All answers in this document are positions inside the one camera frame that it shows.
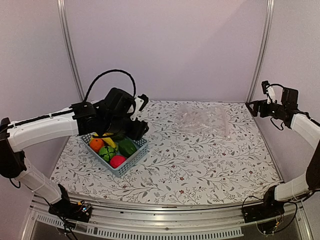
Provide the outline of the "yellow toy banana bunch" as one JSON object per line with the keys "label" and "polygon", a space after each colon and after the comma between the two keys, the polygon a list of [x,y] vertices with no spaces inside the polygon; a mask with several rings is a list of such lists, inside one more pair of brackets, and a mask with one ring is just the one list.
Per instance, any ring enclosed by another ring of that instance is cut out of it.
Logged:
{"label": "yellow toy banana bunch", "polygon": [[107,145],[112,147],[113,149],[117,150],[118,146],[117,144],[112,140],[111,136],[113,136],[112,133],[104,133],[102,136],[99,136],[97,133],[93,133],[91,139],[101,139],[104,141]]}

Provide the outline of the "orange toy fruit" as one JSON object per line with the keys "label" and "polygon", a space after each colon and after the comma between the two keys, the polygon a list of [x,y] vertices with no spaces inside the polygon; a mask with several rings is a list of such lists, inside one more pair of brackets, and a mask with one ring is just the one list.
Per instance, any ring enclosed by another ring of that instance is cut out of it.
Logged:
{"label": "orange toy fruit", "polygon": [[95,152],[99,153],[100,149],[105,146],[105,143],[100,138],[92,138],[89,142],[89,147]]}

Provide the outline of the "green toy watermelon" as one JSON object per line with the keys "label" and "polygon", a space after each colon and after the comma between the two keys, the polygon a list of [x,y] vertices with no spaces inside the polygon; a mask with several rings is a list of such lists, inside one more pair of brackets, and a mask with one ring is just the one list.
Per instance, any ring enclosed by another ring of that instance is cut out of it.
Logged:
{"label": "green toy watermelon", "polygon": [[98,155],[107,163],[111,161],[111,159],[117,154],[117,149],[111,146],[103,146]]}

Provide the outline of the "red toy apple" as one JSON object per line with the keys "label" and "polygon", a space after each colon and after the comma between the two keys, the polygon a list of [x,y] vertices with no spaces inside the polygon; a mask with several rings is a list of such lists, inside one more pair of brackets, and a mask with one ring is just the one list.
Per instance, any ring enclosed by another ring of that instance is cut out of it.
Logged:
{"label": "red toy apple", "polygon": [[109,165],[116,169],[126,161],[126,158],[122,155],[115,155],[110,161]]}

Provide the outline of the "clear zip top bag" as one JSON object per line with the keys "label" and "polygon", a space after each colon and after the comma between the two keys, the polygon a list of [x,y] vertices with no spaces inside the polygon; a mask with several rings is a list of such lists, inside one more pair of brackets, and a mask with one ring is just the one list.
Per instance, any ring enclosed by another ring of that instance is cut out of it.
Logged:
{"label": "clear zip top bag", "polygon": [[230,138],[227,114],[220,105],[204,108],[183,104],[176,112],[174,125],[176,129],[194,134],[207,132]]}

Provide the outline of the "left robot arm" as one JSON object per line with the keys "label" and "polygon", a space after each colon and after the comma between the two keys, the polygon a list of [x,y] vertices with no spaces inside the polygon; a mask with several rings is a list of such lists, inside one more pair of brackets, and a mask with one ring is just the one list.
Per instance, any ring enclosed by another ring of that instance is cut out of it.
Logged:
{"label": "left robot arm", "polygon": [[15,179],[43,197],[63,216],[74,213],[66,190],[49,180],[27,159],[24,150],[42,142],[62,137],[96,133],[124,133],[132,140],[140,140],[148,131],[145,121],[138,120],[149,99],[145,94],[132,96],[113,87],[107,96],[91,103],[82,101],[61,111],[33,119],[11,122],[4,118],[0,123],[0,174]]}

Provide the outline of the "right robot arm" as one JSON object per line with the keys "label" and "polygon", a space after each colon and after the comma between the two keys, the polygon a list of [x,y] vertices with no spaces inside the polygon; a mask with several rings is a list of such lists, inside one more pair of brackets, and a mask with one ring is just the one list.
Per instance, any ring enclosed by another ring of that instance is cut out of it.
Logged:
{"label": "right robot arm", "polygon": [[277,202],[308,197],[320,190],[320,124],[298,107],[298,90],[262,82],[263,100],[246,103],[284,180],[266,193],[262,218],[278,210]]}

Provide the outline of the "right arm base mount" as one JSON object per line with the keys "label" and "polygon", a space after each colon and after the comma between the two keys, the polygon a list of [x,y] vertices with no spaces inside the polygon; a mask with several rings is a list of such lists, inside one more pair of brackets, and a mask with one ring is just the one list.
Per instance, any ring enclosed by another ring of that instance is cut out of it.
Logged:
{"label": "right arm base mount", "polygon": [[[275,188],[275,186],[270,187],[263,198],[250,195],[244,199],[241,205],[241,212],[245,223],[257,223],[273,218],[271,221],[264,221],[256,225],[259,232],[264,235],[273,235],[276,232],[282,220],[282,215],[285,213],[285,203],[275,200]],[[245,206],[245,202],[249,198],[259,200],[261,203]]]}

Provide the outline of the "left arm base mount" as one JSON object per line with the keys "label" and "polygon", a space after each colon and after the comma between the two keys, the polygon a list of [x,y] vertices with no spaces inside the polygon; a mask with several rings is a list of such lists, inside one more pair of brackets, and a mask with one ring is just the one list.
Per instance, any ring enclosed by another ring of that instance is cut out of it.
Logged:
{"label": "left arm base mount", "polygon": [[67,190],[61,184],[58,184],[58,187],[61,190],[61,200],[50,204],[48,212],[61,218],[88,223],[92,215],[92,205],[84,200],[72,203]]}

